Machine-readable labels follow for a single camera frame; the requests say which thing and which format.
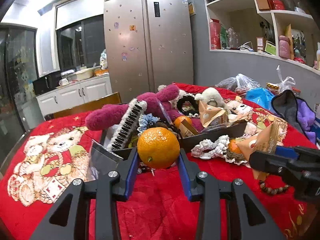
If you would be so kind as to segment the brown lace scrunchie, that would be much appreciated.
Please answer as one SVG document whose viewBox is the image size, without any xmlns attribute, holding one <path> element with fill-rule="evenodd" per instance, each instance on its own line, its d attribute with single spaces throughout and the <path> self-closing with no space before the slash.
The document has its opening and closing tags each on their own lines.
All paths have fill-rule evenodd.
<svg viewBox="0 0 320 240">
<path fill-rule="evenodd" d="M 246 158 L 244 157 L 243 153 L 242 154 L 231 153 L 229 151 L 229 149 L 227 148 L 225 156 L 226 156 L 225 157 L 226 162 L 228 162 L 228 163 L 234 163 L 236 165 L 244 165 L 244 166 L 250 168 L 250 165 L 249 165 L 248 161 L 246 160 Z"/>
</svg>

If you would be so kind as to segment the white lace scrunchie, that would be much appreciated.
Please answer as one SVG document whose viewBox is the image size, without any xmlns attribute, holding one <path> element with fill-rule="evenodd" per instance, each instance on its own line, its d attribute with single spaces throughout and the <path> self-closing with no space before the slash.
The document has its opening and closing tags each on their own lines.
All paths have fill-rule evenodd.
<svg viewBox="0 0 320 240">
<path fill-rule="evenodd" d="M 209 160 L 216 157 L 223 157 L 229 146 L 228 135 L 222 135 L 215 141 L 204 139 L 191 149 L 191 155 L 195 158 Z"/>
</svg>

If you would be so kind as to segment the orange tangerine front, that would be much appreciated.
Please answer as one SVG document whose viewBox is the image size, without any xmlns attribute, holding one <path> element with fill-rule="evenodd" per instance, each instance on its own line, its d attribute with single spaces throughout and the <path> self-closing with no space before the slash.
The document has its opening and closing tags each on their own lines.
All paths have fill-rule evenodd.
<svg viewBox="0 0 320 240">
<path fill-rule="evenodd" d="M 179 157 L 180 144 L 176 135 L 163 127 L 146 129 L 137 142 L 141 161 L 150 168 L 170 167 Z"/>
</svg>

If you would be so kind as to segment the orange tangerine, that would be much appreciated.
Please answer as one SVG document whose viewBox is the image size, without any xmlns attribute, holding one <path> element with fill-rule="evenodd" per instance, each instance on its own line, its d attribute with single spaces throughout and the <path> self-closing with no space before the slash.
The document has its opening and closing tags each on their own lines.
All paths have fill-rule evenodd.
<svg viewBox="0 0 320 240">
<path fill-rule="evenodd" d="M 175 121 L 174 121 L 174 125 L 175 127 L 179 128 L 180 124 L 182 123 L 182 121 L 186 121 L 187 123 L 189 123 L 190 125 L 192 124 L 192 120 L 191 118 L 189 118 L 188 116 L 185 115 L 181 115 L 178 116 Z"/>
<path fill-rule="evenodd" d="M 137 142 L 141 161 L 150 168 L 170 167 L 179 157 L 180 144 L 176 135 L 163 127 L 146 129 Z"/>
</svg>

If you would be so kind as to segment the orange tangerine back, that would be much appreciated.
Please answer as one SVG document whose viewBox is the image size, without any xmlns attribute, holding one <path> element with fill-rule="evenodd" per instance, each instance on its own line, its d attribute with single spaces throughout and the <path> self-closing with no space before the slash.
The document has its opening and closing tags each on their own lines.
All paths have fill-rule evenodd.
<svg viewBox="0 0 320 240">
<path fill-rule="evenodd" d="M 178 116 L 175 121 L 174 121 L 174 125 L 175 127 L 179 128 L 180 124 L 182 123 L 182 121 L 186 121 L 187 123 L 189 123 L 190 125 L 192 124 L 192 120 L 191 118 L 189 118 L 188 116 L 185 115 L 181 115 Z"/>
</svg>

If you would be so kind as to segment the gold triangle snack pack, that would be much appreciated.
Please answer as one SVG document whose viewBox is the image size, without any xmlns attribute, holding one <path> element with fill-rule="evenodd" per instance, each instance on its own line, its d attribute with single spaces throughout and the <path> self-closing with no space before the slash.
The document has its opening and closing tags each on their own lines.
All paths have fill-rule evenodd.
<svg viewBox="0 0 320 240">
<path fill-rule="evenodd" d="M 228 122 L 228 113 L 221 107 L 214 107 L 199 101 L 200 122 L 204 128 Z"/>
</svg>

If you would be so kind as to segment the purple cloth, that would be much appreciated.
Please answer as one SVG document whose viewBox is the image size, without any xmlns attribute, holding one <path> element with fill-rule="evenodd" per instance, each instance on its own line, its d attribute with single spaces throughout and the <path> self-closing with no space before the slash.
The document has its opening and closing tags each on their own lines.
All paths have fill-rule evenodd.
<svg viewBox="0 0 320 240">
<path fill-rule="evenodd" d="M 311 126 L 315 122 L 316 115 L 308 106 L 305 100 L 296 98 L 297 100 L 297 120 L 305 136 L 313 143 L 316 143 L 316 133 L 311 131 Z"/>
</svg>

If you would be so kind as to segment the black grey cloth bag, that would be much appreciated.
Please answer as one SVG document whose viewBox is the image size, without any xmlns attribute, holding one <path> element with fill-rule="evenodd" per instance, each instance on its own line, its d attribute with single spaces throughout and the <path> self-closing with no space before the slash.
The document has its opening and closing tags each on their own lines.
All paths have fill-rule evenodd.
<svg viewBox="0 0 320 240">
<path fill-rule="evenodd" d="M 292 90 L 284 90 L 271 100 L 271 106 L 276 114 L 284 119 L 297 131 L 305 135 L 300 123 L 298 122 L 298 102 Z"/>
</svg>

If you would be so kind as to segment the red teddy bear blanket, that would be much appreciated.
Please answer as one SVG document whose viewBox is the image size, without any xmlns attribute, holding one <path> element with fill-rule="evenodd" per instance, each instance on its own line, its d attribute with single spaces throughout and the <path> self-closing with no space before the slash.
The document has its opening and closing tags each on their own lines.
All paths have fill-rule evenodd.
<svg viewBox="0 0 320 240">
<path fill-rule="evenodd" d="M 16 151 L 1 180 L 1 220 L 13 239 L 28 239 L 72 180 L 85 177 L 92 141 L 102 135 L 85 127 L 86 116 L 80 113 L 43 122 Z M 241 178 L 287 239 L 295 239 L 310 223 L 313 209 L 295 200 L 292 187 L 282 194 L 266 194 L 244 165 L 219 157 L 198 158 L 196 163 L 217 179 Z M 118 203 L 121 237 L 193 239 L 198 208 L 184 195 L 176 167 L 139 174 L 129 200 Z"/>
</svg>

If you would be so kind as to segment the black storage box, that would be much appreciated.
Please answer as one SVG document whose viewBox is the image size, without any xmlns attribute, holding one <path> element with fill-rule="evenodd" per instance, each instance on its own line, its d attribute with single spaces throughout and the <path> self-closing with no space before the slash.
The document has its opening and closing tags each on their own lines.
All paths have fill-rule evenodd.
<svg viewBox="0 0 320 240">
<path fill-rule="evenodd" d="M 234 137 L 236 135 L 242 135 L 244 133 L 244 129 L 245 129 L 245 124 L 233 125 L 229 128 L 228 127 L 218 128 L 218 129 L 215 129 L 210 132 L 204 132 L 204 133 L 201 133 L 196 136 L 191 136 L 187 139 L 183 139 L 182 141 L 178 140 L 178 142 L 180 144 L 180 149 L 183 148 L 186 152 L 190 152 L 191 149 L 188 147 L 182 146 L 181 142 L 190 142 L 192 146 L 195 146 L 196 143 L 203 141 L 204 139 L 215 140 L 222 135 L 228 135 L 229 137 Z M 124 149 L 113 151 L 113 153 L 119 155 L 120 157 L 122 157 L 122 155 L 120 155 L 120 154 L 123 152 L 124 152 Z"/>
</svg>

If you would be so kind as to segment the blue plastic bag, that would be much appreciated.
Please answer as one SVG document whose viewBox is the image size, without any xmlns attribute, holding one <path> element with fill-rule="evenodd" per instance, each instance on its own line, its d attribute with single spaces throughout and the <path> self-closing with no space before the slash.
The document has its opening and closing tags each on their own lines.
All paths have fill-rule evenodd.
<svg viewBox="0 0 320 240">
<path fill-rule="evenodd" d="M 245 96 L 246 100 L 254 102 L 269 111 L 272 109 L 271 101 L 273 98 L 274 94 L 262 87 L 250 89 Z"/>
</svg>

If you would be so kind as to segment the magenta plush bear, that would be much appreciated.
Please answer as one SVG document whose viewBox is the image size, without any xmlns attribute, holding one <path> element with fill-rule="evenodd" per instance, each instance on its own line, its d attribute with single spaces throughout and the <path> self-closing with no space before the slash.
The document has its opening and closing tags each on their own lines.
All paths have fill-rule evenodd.
<svg viewBox="0 0 320 240">
<path fill-rule="evenodd" d="M 92 131 L 104 130 L 120 124 L 121 120 L 129 115 L 131 119 L 138 119 L 141 114 L 151 114 L 163 121 L 167 118 L 174 121 L 181 113 L 173 109 L 171 102 L 179 94 L 179 88 L 170 84 L 157 93 L 143 93 L 126 104 L 106 104 L 90 113 L 85 119 L 85 125 Z"/>
</svg>

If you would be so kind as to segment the blue lace scrunchie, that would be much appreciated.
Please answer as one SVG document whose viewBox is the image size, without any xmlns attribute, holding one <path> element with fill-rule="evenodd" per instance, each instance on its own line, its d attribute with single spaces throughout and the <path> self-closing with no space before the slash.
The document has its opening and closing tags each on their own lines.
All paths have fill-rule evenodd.
<svg viewBox="0 0 320 240">
<path fill-rule="evenodd" d="M 151 113 L 142 114 L 138 119 L 138 135 L 141 135 L 150 125 L 154 125 L 159 120 L 159 117 L 153 116 Z"/>
</svg>

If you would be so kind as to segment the clear plastic bag of food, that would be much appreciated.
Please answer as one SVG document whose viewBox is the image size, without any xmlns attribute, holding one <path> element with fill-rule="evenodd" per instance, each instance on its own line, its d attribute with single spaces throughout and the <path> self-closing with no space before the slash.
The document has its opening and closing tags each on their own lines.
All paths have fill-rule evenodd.
<svg viewBox="0 0 320 240">
<path fill-rule="evenodd" d="M 252 78 L 244 74 L 238 74 L 235 77 L 229 77 L 220 81 L 215 88 L 224 88 L 235 92 L 238 96 L 244 98 L 249 90 L 260 88 L 261 85 Z"/>
</svg>

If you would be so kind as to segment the black fuzzy scrunchie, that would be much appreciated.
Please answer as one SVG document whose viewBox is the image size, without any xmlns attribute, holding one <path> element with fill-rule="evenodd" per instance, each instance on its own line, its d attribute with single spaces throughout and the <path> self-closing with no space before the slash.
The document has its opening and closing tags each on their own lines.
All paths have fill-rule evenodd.
<svg viewBox="0 0 320 240">
<path fill-rule="evenodd" d="M 195 100 L 195 96 L 186 94 L 177 102 L 177 110 L 183 115 L 190 118 L 199 118 L 199 104 Z"/>
</svg>

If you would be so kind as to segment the white plush bear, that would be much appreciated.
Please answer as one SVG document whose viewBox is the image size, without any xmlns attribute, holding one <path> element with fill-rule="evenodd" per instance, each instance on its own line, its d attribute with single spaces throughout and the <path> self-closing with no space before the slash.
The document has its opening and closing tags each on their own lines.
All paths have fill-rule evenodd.
<svg viewBox="0 0 320 240">
<path fill-rule="evenodd" d="M 195 100 L 203 101 L 206 104 L 208 104 L 210 100 L 214 100 L 216 102 L 217 107 L 222 107 L 224 110 L 227 111 L 228 114 L 231 114 L 231 111 L 228 108 L 228 106 L 225 104 L 222 96 L 213 87 L 209 87 L 205 89 L 202 93 L 197 93 L 194 98 Z"/>
</svg>

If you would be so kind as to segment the wooden chair back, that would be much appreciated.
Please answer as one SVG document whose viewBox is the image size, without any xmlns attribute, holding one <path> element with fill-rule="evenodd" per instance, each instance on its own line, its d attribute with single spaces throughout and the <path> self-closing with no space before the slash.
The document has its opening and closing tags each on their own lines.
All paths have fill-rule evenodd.
<svg viewBox="0 0 320 240">
<path fill-rule="evenodd" d="M 94 111 L 96 109 L 100 109 L 106 104 L 113 104 L 113 105 L 118 105 L 121 104 L 121 97 L 119 92 L 115 92 L 113 94 L 107 95 L 103 98 L 100 98 L 98 100 L 94 100 L 88 103 L 84 103 L 82 105 L 78 105 L 72 108 L 65 109 L 63 111 L 59 111 L 56 113 L 52 114 L 47 114 L 44 116 L 44 119 L 46 121 L 56 119 L 56 118 L 61 118 L 73 114 L 78 114 L 78 113 L 83 113 L 87 111 Z"/>
</svg>

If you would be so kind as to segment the white kitchen cabinet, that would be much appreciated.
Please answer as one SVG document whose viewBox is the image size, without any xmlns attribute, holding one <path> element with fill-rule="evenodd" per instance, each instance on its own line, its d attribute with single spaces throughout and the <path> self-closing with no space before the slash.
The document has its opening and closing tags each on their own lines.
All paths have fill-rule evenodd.
<svg viewBox="0 0 320 240">
<path fill-rule="evenodd" d="M 76 81 L 36 97 L 43 116 L 73 108 L 112 94 L 108 74 Z"/>
</svg>

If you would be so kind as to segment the pink container on shelf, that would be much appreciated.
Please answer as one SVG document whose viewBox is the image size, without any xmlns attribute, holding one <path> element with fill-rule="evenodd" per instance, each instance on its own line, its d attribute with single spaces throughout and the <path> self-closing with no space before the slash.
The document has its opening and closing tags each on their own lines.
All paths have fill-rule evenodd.
<svg viewBox="0 0 320 240">
<path fill-rule="evenodd" d="M 284 35 L 279 36 L 279 56 L 284 59 L 289 59 L 291 57 L 290 40 Z"/>
</svg>

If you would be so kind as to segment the cream basin on counter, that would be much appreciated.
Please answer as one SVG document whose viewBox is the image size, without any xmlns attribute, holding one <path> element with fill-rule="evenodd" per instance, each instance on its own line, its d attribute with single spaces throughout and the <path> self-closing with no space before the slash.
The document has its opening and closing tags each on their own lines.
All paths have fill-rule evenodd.
<svg viewBox="0 0 320 240">
<path fill-rule="evenodd" d="M 75 75 L 74 79 L 78 81 L 90 79 L 94 75 L 94 68 L 86 68 L 83 70 L 79 70 L 75 72 L 74 75 Z"/>
</svg>

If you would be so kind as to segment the black microwave oven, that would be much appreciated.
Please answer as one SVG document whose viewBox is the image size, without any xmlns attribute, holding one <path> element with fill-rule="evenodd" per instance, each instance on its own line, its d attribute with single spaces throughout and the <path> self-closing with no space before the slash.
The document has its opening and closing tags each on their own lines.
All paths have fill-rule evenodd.
<svg viewBox="0 0 320 240">
<path fill-rule="evenodd" d="M 51 72 L 45 76 L 33 81 L 35 95 L 41 95 L 54 90 L 59 86 L 59 81 L 62 79 L 61 71 Z"/>
</svg>

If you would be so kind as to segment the red box on shelf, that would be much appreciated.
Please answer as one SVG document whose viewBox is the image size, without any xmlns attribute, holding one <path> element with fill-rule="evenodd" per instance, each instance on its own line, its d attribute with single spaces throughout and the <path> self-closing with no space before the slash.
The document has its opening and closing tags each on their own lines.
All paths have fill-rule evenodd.
<svg viewBox="0 0 320 240">
<path fill-rule="evenodd" d="M 217 19 L 210 19 L 210 48 L 211 50 L 221 49 L 220 31 L 221 23 Z"/>
</svg>

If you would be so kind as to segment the silver double door refrigerator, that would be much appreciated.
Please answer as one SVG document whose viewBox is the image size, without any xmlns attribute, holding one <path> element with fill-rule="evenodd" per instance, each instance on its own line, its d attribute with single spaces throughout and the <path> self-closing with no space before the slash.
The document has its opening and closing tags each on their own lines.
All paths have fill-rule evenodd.
<svg viewBox="0 0 320 240">
<path fill-rule="evenodd" d="M 123 101 L 193 83 L 188 0 L 104 0 L 104 33 L 111 87 Z"/>
</svg>

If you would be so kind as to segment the dark glass sliding door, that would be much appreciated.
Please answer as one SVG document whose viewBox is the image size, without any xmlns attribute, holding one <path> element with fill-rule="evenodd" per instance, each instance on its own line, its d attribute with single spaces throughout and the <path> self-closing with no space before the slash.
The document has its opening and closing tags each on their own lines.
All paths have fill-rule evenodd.
<svg viewBox="0 0 320 240">
<path fill-rule="evenodd" d="M 22 108 L 38 77 L 35 37 L 34 28 L 1 24 L 1 162 L 27 129 Z"/>
</svg>

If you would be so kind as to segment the white wall shelf unit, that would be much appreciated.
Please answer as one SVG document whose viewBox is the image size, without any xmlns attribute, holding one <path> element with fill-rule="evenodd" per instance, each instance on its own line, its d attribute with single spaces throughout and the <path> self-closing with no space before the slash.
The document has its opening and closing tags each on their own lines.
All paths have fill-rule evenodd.
<svg viewBox="0 0 320 240">
<path fill-rule="evenodd" d="M 319 74 L 319 27 L 300 0 L 204 0 L 210 45 L 210 19 L 221 23 L 221 49 L 259 55 Z M 290 40 L 289 59 L 279 56 L 279 36 Z"/>
</svg>

